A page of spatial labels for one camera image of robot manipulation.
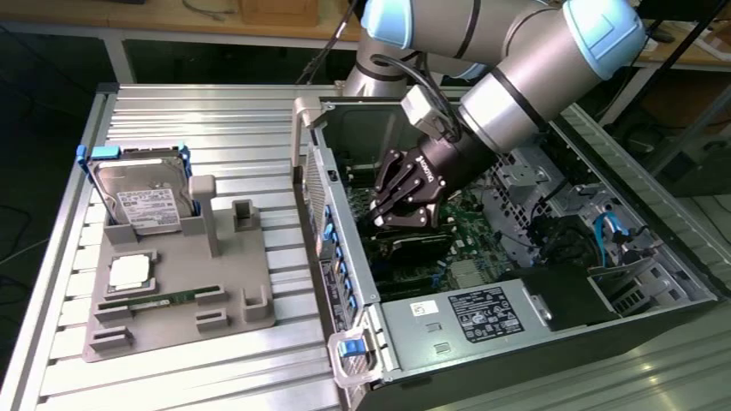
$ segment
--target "white label sticker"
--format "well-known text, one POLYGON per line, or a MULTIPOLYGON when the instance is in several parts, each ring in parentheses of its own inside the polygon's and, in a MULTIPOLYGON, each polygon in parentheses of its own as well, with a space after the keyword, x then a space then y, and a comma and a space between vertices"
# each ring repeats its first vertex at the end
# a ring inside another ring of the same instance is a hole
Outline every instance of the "white label sticker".
POLYGON ((437 313, 438 308, 436 307, 436 301, 429 300, 429 301, 414 302, 413 304, 410 304, 410 312, 413 313, 414 317, 437 313))
POLYGON ((115 195, 123 214, 134 229, 179 224, 178 208, 171 190, 127 191, 115 195))

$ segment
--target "aluminum extrusion table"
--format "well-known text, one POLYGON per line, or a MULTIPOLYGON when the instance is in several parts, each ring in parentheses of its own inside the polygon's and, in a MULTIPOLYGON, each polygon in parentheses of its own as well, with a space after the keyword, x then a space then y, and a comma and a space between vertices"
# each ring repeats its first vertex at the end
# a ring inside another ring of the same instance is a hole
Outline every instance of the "aluminum extrusion table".
MULTIPOLYGON (((449 95, 461 92, 450 90, 449 95)), ((277 323, 111 360, 81 360, 103 209, 73 169, 3 381, 2 411, 338 409, 289 184, 292 101, 336 93, 332 86, 122 86, 97 95, 83 144, 185 141, 193 172, 217 177, 213 206, 225 208, 232 200, 248 198, 261 208, 277 323)), ((585 113, 572 106, 562 116, 731 284, 728 250, 585 113)), ((442 409, 728 409, 729 313, 724 305, 625 355, 442 409)))

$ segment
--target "motherboard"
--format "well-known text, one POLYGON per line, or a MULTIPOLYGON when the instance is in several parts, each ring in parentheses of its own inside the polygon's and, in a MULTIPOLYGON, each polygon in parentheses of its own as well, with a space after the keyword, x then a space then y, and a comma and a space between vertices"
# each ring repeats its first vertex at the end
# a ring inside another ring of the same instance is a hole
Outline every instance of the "motherboard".
MULTIPOLYGON (((350 182, 356 181, 361 179, 350 173, 350 182)), ((373 190, 354 183, 345 188, 345 194, 360 221, 369 211, 373 190)), ((478 196, 462 190, 441 204, 437 229, 361 230, 361 245, 382 302, 493 283, 517 267, 481 210, 478 196)))

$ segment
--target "power supply label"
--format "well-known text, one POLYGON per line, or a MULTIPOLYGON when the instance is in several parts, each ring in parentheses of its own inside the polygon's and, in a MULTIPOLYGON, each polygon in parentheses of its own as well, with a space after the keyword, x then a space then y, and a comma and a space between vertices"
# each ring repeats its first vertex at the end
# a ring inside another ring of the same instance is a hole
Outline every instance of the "power supply label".
POLYGON ((127 191, 117 193, 115 197, 134 229, 179 224, 178 208, 170 189, 127 191))
POLYGON ((469 343, 480 343, 524 331, 500 287, 452 295, 449 304, 469 343))

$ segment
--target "cable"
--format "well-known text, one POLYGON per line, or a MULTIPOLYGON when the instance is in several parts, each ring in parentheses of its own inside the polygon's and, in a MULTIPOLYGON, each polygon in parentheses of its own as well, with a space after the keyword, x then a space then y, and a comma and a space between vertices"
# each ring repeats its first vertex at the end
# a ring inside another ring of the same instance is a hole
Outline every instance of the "cable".
POLYGON ((6 263, 7 261, 10 261, 11 259, 14 259, 17 256, 19 256, 21 254, 23 254, 25 252, 30 251, 33 248, 35 248, 37 246, 39 246, 41 244, 43 244, 45 242, 47 242, 47 240, 50 240, 50 238, 46 238, 45 240, 41 240, 38 241, 35 244, 33 244, 31 246, 27 246, 25 248, 22 248, 15 254, 13 254, 11 256, 3 258, 2 260, 0 260, 0 265, 2 265, 3 263, 6 263))
POLYGON ((14 40, 14 42, 33 55, 33 57, 43 63, 47 67, 53 69, 53 71, 67 81, 70 85, 73 85, 78 90, 81 90, 83 93, 89 94, 90 96, 94 95, 94 92, 91 92, 86 87, 83 87, 75 80, 73 80, 67 75, 59 70, 58 67, 51 63, 50 60, 47 60, 41 54, 30 47, 1 24, 0 24, 0 30, 3 31, 3 33, 10 36, 10 38, 14 40))
POLYGON ((566 227, 564 231, 570 231, 574 234, 577 234, 584 240, 585 244, 589 245, 589 248, 592 249, 593 253, 596 254, 596 264, 601 264, 601 253, 598 251, 598 247, 596 247, 596 244, 593 243, 593 240, 589 236, 586 236, 576 227, 566 227))
POLYGON ((731 209, 728 209, 728 207, 725 206, 725 204, 722 204, 718 200, 718 197, 717 196, 712 196, 712 199, 716 200, 716 203, 718 203, 718 206, 720 208, 722 208, 725 211, 731 212, 731 209))
POLYGON ((15 289, 19 289, 22 291, 22 296, 14 300, 0 301, 0 306, 9 306, 10 304, 17 304, 27 299, 30 288, 18 280, 9 278, 7 276, 0 276, 0 289, 2 287, 14 287, 15 289))
POLYGON ((502 231, 496 231, 494 233, 497 235, 497 237, 504 237, 506 238, 508 240, 510 240, 513 243, 516 244, 520 244, 522 247, 526 247, 526 248, 537 248, 536 246, 530 246, 529 244, 525 244, 522 241, 520 241, 517 238, 514 237, 510 237, 509 235, 506 235, 502 231))
MULTIPOLYGON (((425 62, 425 59, 421 56, 418 58, 421 58, 421 63, 424 63, 425 66, 428 67, 428 63, 425 62)), ((445 114, 449 116, 449 120, 452 122, 450 124, 452 134, 454 135, 454 138, 458 139, 461 137, 461 125, 458 122, 457 114, 454 112, 453 107, 449 104, 449 101, 446 100, 446 97, 444 96, 444 94, 441 94, 438 87, 433 85, 433 82, 429 81, 421 73, 418 73, 418 70, 412 68, 405 62, 402 62, 397 58, 385 56, 382 54, 373 54, 369 57, 369 60, 373 63, 381 62, 396 67, 408 76, 410 76, 410 78, 416 81, 416 83, 418 83, 425 88, 425 90, 429 92, 434 100, 434 103, 437 103, 441 109, 446 111, 445 114)))
POLYGON ((25 98, 29 102, 29 107, 27 107, 27 112, 26 114, 23 115, 23 117, 27 117, 29 114, 33 112, 33 109, 37 105, 39 105, 41 107, 43 107, 45 109, 50 110, 50 111, 55 111, 57 113, 59 114, 65 114, 66 116, 71 116, 73 118, 78 118, 78 119, 82 119, 81 116, 78 116, 77 114, 71 113, 70 111, 65 111, 63 109, 61 109, 59 107, 55 107, 47 103, 43 103, 42 101, 37 101, 29 94, 26 94, 18 87, 15 87, 2 76, 2 74, 0 73, 0 81, 2 82, 5 88, 10 91, 13 91, 18 96, 21 96, 22 98, 25 98))
POLYGON ((401 57, 401 61, 402 61, 402 62, 406 62, 406 61, 410 60, 413 57, 416 57, 418 54, 421 54, 421 51, 412 51, 408 55, 405 55, 404 57, 401 57))
POLYGON ((18 247, 18 244, 19 244, 19 239, 22 238, 22 235, 25 234, 25 230, 27 229, 27 226, 30 225, 30 223, 33 221, 33 217, 30 216, 30 214, 25 210, 21 210, 19 208, 11 207, 9 205, 1 205, 0 204, 0 208, 3 208, 5 210, 14 211, 18 214, 22 214, 22 216, 25 217, 25 221, 22 222, 22 225, 19 226, 18 234, 14 235, 14 240, 11 240, 10 249, 7 250, 5 255, 2 257, 0 257, 0 260, 3 260, 11 255, 11 253, 14 253, 14 251, 18 247))
POLYGON ((438 85, 436 84, 436 81, 433 81, 433 77, 430 75, 432 70, 429 69, 429 62, 428 62, 428 55, 425 53, 418 53, 417 59, 416 59, 416 69, 420 69, 422 71, 424 79, 429 82, 429 85, 432 86, 432 89, 442 96, 442 98, 437 98, 436 103, 440 104, 440 108, 442 112, 452 113, 449 114, 449 119, 453 121, 457 120, 457 114, 454 114, 452 110, 452 106, 449 104, 449 100, 446 99, 446 96, 441 92, 438 85))
POLYGON ((634 56, 634 58, 632 59, 632 62, 629 63, 629 66, 626 67, 626 75, 624 76, 622 84, 618 87, 618 91, 616 92, 614 97, 612 97, 612 99, 608 102, 606 106, 596 113, 596 116, 593 116, 593 118, 596 120, 598 120, 601 118, 601 116, 604 116, 604 113, 606 113, 608 109, 612 107, 612 105, 614 105, 614 102, 618 99, 618 96, 621 95, 621 92, 624 91, 624 88, 629 84, 629 80, 632 79, 632 66, 637 62, 637 59, 640 58, 641 52, 644 51, 644 48, 646 47, 646 43, 649 42, 649 35, 656 30, 654 24, 657 22, 662 22, 662 21, 656 21, 654 23, 652 23, 652 26, 646 30, 646 38, 644 40, 644 44, 641 45, 641 49, 638 49, 637 55, 634 56))
POLYGON ((306 84, 312 84, 312 79, 314 78, 314 74, 317 73, 317 70, 320 69, 321 62, 324 62, 325 57, 329 54, 329 50, 332 50, 332 47, 334 47, 336 42, 340 40, 340 35, 342 34, 342 31, 346 27, 346 22, 350 20, 350 16, 354 12, 354 6, 360 0, 353 0, 350 2, 349 7, 346 8, 342 18, 340 19, 340 23, 337 24, 337 27, 334 29, 334 32, 332 33, 332 36, 329 36, 328 43, 324 45, 324 47, 320 49, 320 52, 317 55, 309 60, 309 63, 305 65, 305 68, 301 70, 301 74, 298 75, 297 81, 294 81, 294 86, 300 86, 305 77, 306 78, 306 84))
POLYGON ((212 18, 216 21, 222 21, 224 18, 220 15, 234 15, 236 10, 228 9, 228 10, 206 10, 206 9, 198 9, 187 0, 181 0, 182 5, 187 10, 190 10, 193 13, 197 13, 200 15, 206 15, 209 18, 212 18))
POLYGON ((528 225, 530 225, 533 223, 533 216, 536 215, 537 207, 545 205, 545 203, 556 196, 556 194, 566 186, 566 184, 568 184, 568 178, 564 178, 562 181, 556 186, 556 188, 548 193, 548 195, 545 195, 545 197, 541 197, 540 199, 537 199, 536 203, 533 204, 533 208, 529 211, 528 225))

